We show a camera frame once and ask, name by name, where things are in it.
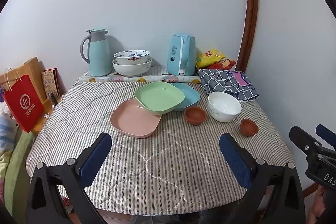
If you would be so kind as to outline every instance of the blue kettle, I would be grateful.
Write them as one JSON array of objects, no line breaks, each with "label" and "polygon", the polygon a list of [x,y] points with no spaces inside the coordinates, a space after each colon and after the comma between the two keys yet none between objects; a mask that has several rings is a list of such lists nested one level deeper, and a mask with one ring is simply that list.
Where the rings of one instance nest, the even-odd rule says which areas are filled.
[{"label": "blue kettle", "polygon": [[[89,64],[89,74],[91,76],[105,76],[112,72],[112,60],[110,47],[106,39],[104,28],[88,30],[89,35],[85,37],[80,46],[81,56]],[[87,58],[83,53],[84,42],[89,39],[87,45]]]},{"label": "blue kettle", "polygon": [[168,52],[168,72],[171,75],[193,75],[195,64],[195,37],[185,33],[174,34]]}]

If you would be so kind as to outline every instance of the tiled floor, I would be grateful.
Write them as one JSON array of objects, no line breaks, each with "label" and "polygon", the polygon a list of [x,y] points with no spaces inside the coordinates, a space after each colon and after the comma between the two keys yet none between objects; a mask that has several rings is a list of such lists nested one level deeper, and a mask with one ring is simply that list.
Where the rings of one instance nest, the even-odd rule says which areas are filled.
[{"label": "tiled floor", "polygon": [[[100,215],[105,219],[107,224],[130,224],[131,223],[131,215],[126,214],[119,214],[119,213],[113,213],[109,211],[104,211],[97,209],[97,211],[100,213]],[[71,213],[70,219],[74,224],[81,224],[79,221],[77,215],[75,213]]]}]

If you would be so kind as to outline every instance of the thermos handle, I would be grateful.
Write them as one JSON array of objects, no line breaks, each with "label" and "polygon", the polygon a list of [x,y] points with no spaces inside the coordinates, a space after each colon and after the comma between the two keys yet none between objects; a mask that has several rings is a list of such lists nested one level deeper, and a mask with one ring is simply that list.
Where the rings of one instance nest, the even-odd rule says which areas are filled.
[{"label": "thermos handle", "polygon": [[190,50],[190,36],[188,35],[184,35],[182,42],[182,57],[181,57],[181,63],[180,63],[180,67],[178,69],[178,74],[181,76],[185,75],[185,69],[187,67],[187,63],[188,63],[188,59],[189,59],[189,50]]},{"label": "thermos handle", "polygon": [[[89,39],[89,43],[87,45],[87,59],[85,58],[84,53],[83,53],[83,46],[84,46],[84,42],[86,41],[86,39]],[[91,42],[91,35],[88,35],[87,37],[83,39],[81,46],[80,46],[81,56],[84,59],[84,61],[88,64],[90,64],[90,59],[89,59],[90,42]]]}]

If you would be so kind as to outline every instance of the striped tablecloth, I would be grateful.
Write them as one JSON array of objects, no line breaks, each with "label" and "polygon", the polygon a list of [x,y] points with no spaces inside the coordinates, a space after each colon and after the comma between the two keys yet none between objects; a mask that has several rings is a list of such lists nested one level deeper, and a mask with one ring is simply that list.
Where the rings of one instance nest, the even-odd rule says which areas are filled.
[{"label": "striped tablecloth", "polygon": [[[33,175],[36,164],[60,165],[77,157],[101,132],[112,137],[112,149],[86,192],[103,210],[136,215],[182,214],[224,205],[243,197],[219,149],[219,137],[231,133],[252,156],[269,164],[294,162],[288,148],[256,101],[242,102],[238,118],[220,123],[211,117],[200,126],[188,124],[182,112],[162,116],[154,134],[136,139],[117,132],[110,114],[146,83],[76,82],[64,95],[26,161]],[[199,84],[188,84],[201,94],[197,106],[206,109],[207,97]],[[249,118],[259,133],[247,138],[239,132]],[[60,193],[67,196],[64,188]]]}]

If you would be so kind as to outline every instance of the wooden headboard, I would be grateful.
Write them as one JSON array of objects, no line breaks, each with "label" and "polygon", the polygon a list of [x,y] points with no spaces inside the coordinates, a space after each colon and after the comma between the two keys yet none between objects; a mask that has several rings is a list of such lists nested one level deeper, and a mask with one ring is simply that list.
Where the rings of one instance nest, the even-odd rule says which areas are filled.
[{"label": "wooden headboard", "polygon": [[[33,83],[33,86],[37,92],[37,95],[39,96],[41,103],[43,103],[47,96],[45,95],[41,72],[42,72],[42,66],[37,60],[37,57],[29,59],[27,62],[25,62],[21,67],[15,68],[16,71],[19,73],[20,76],[23,75],[29,75],[29,78],[31,82]],[[7,84],[7,74],[0,75],[0,85],[5,88],[6,90],[9,89],[9,86]],[[8,72],[8,81],[10,86],[14,85],[16,82],[17,74],[15,71],[10,70]]]}]

